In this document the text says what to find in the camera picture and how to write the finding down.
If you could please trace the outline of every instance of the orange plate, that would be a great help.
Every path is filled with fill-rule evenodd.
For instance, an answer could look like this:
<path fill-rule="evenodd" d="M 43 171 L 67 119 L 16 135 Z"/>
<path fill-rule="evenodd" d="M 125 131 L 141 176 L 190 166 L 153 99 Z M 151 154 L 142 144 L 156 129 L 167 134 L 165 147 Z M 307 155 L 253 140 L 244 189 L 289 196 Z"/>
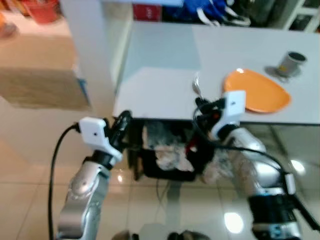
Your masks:
<path fill-rule="evenodd" d="M 260 113 L 274 113 L 288 105 L 290 95 L 271 79 L 249 69 L 237 69 L 224 82 L 225 91 L 245 90 L 245 107 Z"/>

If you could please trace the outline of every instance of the white table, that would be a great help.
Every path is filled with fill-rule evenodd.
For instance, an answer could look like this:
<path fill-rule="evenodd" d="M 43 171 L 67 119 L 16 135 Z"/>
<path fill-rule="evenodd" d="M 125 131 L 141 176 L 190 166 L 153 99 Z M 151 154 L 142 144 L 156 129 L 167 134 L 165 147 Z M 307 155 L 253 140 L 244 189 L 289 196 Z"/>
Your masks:
<path fill-rule="evenodd" d="M 316 33 L 135 22 L 113 115 L 129 109 L 137 119 L 191 120 L 194 74 L 200 72 L 203 96 L 214 100 L 225 77 L 243 68 L 271 78 L 292 98 L 276 113 L 246 112 L 243 122 L 319 125 L 319 44 Z M 307 62 L 299 76 L 281 83 L 265 67 L 278 65 L 288 51 L 304 54 Z"/>

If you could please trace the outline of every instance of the spoon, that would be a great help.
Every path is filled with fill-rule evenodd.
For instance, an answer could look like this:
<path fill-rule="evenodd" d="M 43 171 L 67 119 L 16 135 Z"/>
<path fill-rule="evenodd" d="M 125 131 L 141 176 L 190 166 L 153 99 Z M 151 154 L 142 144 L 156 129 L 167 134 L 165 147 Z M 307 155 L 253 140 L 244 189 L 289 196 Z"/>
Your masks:
<path fill-rule="evenodd" d="M 201 95 L 200 87 L 199 87 L 199 73 L 195 74 L 194 80 L 192 81 L 192 89 L 202 100 L 204 99 Z"/>

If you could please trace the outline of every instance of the red box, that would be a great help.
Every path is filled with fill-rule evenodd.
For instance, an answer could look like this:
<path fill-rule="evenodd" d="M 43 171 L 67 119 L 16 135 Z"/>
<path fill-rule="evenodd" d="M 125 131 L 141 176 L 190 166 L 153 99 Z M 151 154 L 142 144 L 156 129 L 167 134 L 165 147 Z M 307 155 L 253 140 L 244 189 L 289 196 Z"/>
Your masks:
<path fill-rule="evenodd" d="M 133 17 L 139 21 L 161 22 L 162 6 L 133 4 Z"/>

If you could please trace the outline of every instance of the gray mug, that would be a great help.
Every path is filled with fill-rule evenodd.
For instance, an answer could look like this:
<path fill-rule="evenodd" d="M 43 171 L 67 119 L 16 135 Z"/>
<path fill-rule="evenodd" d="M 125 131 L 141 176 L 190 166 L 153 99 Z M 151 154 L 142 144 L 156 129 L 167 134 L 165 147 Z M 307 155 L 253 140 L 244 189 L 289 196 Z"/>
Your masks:
<path fill-rule="evenodd" d="M 301 53 L 290 51 L 276 68 L 277 73 L 283 77 L 293 77 L 300 72 L 299 66 L 307 61 Z"/>

